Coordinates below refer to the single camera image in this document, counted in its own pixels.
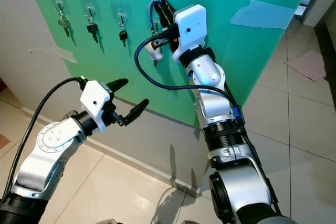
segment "car key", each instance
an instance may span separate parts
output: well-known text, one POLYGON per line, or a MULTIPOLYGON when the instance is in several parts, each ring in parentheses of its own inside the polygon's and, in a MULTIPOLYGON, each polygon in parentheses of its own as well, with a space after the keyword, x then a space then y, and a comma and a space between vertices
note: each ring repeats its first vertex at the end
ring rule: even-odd
POLYGON ((70 33, 69 33, 70 23, 69 23, 69 20, 67 20, 66 18, 61 18, 57 21, 57 23, 64 28, 64 31, 65 31, 66 35, 68 37, 70 37, 70 33))
POLYGON ((89 23, 86 28, 88 29, 88 32, 92 34, 93 39, 95 40, 95 42, 98 43, 98 38, 97 38, 98 25, 97 24, 93 24, 93 23, 89 23))
POLYGON ((119 39, 122 40, 124 47, 126 47, 125 41, 127 39, 127 32, 125 30, 119 32, 119 39))

